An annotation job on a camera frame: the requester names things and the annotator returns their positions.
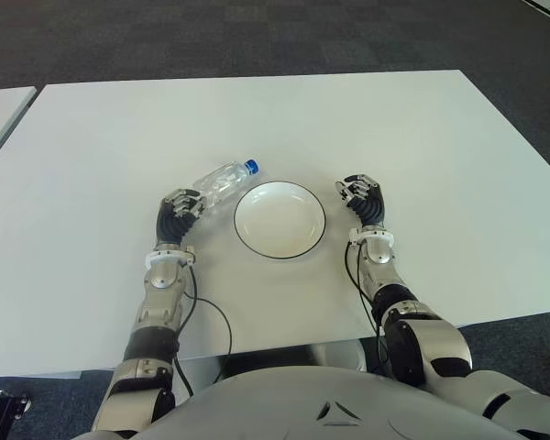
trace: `white plate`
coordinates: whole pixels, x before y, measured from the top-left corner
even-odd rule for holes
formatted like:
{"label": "white plate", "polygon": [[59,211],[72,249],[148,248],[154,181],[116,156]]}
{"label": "white plate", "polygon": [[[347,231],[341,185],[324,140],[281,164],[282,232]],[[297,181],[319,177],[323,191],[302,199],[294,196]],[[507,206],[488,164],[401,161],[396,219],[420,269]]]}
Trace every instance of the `white plate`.
{"label": "white plate", "polygon": [[306,253],[322,238],[325,224],[324,208],[315,195],[287,181],[256,186],[235,210],[235,229],[243,243],[273,259]]}

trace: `plastic water bottle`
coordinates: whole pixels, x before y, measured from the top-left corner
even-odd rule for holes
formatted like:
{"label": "plastic water bottle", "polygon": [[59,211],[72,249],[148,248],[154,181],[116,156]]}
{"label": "plastic water bottle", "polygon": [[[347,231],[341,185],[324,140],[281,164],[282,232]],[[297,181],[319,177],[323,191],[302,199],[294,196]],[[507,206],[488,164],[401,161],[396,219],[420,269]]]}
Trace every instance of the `plastic water bottle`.
{"label": "plastic water bottle", "polygon": [[207,199],[206,209],[219,204],[248,182],[248,178],[259,172],[259,165],[253,159],[245,163],[229,162],[216,171],[193,183],[195,191]]}

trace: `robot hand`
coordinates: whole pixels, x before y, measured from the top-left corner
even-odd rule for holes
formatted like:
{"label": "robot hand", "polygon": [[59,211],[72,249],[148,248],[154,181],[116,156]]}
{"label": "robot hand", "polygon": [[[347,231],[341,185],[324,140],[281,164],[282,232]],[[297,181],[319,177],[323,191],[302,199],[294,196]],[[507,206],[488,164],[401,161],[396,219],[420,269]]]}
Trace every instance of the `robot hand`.
{"label": "robot hand", "polygon": [[180,245],[206,206],[206,199],[194,190],[175,190],[161,200],[157,216],[157,242]]}
{"label": "robot hand", "polygon": [[346,206],[358,215],[362,225],[382,225],[385,208],[379,184],[366,174],[348,176],[345,182],[347,185],[337,181],[336,190]]}

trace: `plate rim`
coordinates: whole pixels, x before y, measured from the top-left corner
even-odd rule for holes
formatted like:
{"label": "plate rim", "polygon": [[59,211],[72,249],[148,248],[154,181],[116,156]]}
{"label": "plate rim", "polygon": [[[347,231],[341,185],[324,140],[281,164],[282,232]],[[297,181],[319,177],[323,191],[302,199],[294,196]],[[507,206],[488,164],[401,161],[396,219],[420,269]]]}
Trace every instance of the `plate rim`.
{"label": "plate rim", "polygon": [[[261,252],[258,252],[256,249],[253,249],[251,246],[249,246],[247,244],[247,242],[243,239],[242,236],[240,236],[240,234],[238,233],[238,228],[237,228],[237,212],[238,212],[238,207],[240,206],[240,203],[244,200],[245,197],[247,197],[247,195],[253,191],[253,190],[256,190],[258,187],[260,186],[264,186],[264,185],[267,185],[267,184],[270,184],[270,183],[288,183],[290,185],[295,185],[295,186],[299,186],[300,188],[303,188],[305,191],[307,191],[309,194],[312,195],[312,197],[315,199],[316,202],[318,202],[318,204],[320,205],[320,209],[322,210],[322,215],[324,216],[324,227],[322,228],[322,234],[320,234],[320,236],[318,237],[318,239],[313,243],[313,245],[311,245],[308,249],[304,250],[304,252],[301,252],[299,254],[295,254],[295,255],[292,255],[292,256],[289,256],[289,257],[273,257],[271,255],[266,255],[266,254],[263,254]],[[238,239],[242,242],[243,245],[245,245],[247,248],[249,248],[250,250],[252,250],[253,252],[255,252],[256,254],[259,254],[261,257],[265,257],[267,259],[297,259],[298,257],[304,255],[304,254],[307,254],[309,251],[311,251],[313,248],[315,248],[318,243],[320,243],[320,241],[322,240],[322,237],[324,236],[324,232],[326,230],[326,211],[324,209],[324,207],[322,206],[322,202],[320,202],[320,199],[318,199],[318,197],[313,193],[311,192],[310,190],[308,190],[305,186],[303,185],[300,185],[299,183],[295,183],[294,181],[264,181],[263,183],[260,183],[258,185],[255,185],[253,186],[252,188],[250,188],[247,192],[245,192],[245,194],[238,200],[238,202],[236,203],[236,208],[235,208],[235,212],[234,214],[232,215],[232,223],[234,224],[234,227],[235,227],[235,232],[236,232],[236,235],[238,236]]]}

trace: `robot forearm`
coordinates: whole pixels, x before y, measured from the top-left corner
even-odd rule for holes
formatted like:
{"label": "robot forearm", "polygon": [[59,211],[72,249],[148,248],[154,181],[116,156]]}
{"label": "robot forearm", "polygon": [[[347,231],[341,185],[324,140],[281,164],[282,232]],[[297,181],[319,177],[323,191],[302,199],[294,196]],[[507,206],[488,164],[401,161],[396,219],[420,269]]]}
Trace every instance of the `robot forearm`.
{"label": "robot forearm", "polygon": [[498,372],[472,370],[464,337],[419,302],[398,275],[379,185],[363,175],[345,182],[336,188],[363,225],[349,236],[358,247],[359,288],[385,332],[392,376],[527,438],[550,439],[550,398]]}
{"label": "robot forearm", "polygon": [[175,406],[172,360],[179,348],[187,267],[194,260],[180,244],[203,210],[199,195],[178,190],[161,201],[157,245],[146,257],[145,299],[93,431],[139,432]]}

